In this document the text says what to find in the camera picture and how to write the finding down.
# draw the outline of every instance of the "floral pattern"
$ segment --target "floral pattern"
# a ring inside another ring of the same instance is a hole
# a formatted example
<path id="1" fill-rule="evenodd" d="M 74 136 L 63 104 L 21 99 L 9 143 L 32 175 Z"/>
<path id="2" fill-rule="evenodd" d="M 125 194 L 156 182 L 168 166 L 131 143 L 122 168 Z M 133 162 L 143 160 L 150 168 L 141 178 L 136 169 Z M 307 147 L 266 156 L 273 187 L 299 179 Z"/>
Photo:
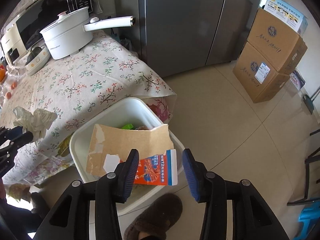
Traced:
<path id="1" fill-rule="evenodd" d="M 5 184 L 34 185 L 72 165 L 68 143 L 73 132 L 122 98 L 142 98 L 161 120 L 170 119 L 176 98 L 170 87 L 103 31 L 93 37 L 78 54 L 51 58 L 33 76 L 24 75 L 4 103 L 0 126 L 13 127 L 16 106 L 58 116 L 38 147 L 32 143 L 19 149 Z"/>

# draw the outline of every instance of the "crumpled plastic bag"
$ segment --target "crumpled plastic bag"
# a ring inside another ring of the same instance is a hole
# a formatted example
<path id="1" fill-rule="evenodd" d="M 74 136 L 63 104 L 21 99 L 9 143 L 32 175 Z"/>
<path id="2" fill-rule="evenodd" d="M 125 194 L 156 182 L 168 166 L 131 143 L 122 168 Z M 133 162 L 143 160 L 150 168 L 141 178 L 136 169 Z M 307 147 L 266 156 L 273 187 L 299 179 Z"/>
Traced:
<path id="1" fill-rule="evenodd" d="M 23 107 L 17 106 L 13 110 L 17 120 L 13 122 L 14 126 L 22 126 L 22 132 L 32 132 L 33 142 L 38 146 L 41 140 L 45 137 L 47 130 L 51 127 L 54 120 L 57 119 L 57 114 L 38 108 L 33 114 Z"/>

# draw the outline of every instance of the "hand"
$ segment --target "hand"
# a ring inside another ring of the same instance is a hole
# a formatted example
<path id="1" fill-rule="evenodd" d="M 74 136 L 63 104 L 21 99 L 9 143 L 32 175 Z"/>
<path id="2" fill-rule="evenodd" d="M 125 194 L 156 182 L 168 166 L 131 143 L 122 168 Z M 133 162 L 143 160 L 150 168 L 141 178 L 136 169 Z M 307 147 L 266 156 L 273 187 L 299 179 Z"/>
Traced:
<path id="1" fill-rule="evenodd" d="M 0 199 L 4 199 L 4 198 L 5 198 L 5 189 L 4 189 L 2 179 L 0 178 Z"/>

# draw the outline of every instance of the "white electric pot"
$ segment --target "white electric pot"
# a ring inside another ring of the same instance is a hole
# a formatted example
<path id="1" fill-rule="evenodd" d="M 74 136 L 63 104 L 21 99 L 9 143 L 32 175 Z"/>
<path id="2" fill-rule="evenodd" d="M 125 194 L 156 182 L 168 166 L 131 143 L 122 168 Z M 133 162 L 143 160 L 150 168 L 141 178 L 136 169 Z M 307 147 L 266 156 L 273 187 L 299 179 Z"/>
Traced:
<path id="1" fill-rule="evenodd" d="M 54 59 L 77 53 L 92 40 L 93 30 L 132 26 L 135 23 L 133 16 L 101 21 L 98 17 L 89 19 L 88 7 L 69 14 L 62 12 L 58 16 L 58 20 L 40 31 Z"/>

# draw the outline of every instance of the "pot handle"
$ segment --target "pot handle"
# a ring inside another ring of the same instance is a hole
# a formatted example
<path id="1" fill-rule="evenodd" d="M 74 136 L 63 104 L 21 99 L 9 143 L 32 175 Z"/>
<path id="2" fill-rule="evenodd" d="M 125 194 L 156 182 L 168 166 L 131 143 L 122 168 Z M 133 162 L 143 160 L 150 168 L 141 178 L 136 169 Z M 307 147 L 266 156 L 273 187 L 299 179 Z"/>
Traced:
<path id="1" fill-rule="evenodd" d="M 118 17 L 118 18 L 111 18 L 106 20 L 101 20 L 95 23 L 90 23 L 84 25 L 84 30 L 94 31 L 106 28 L 116 28 L 116 27 L 128 27 L 133 26 L 135 24 L 135 17 L 133 16 L 125 16 L 125 17 Z"/>

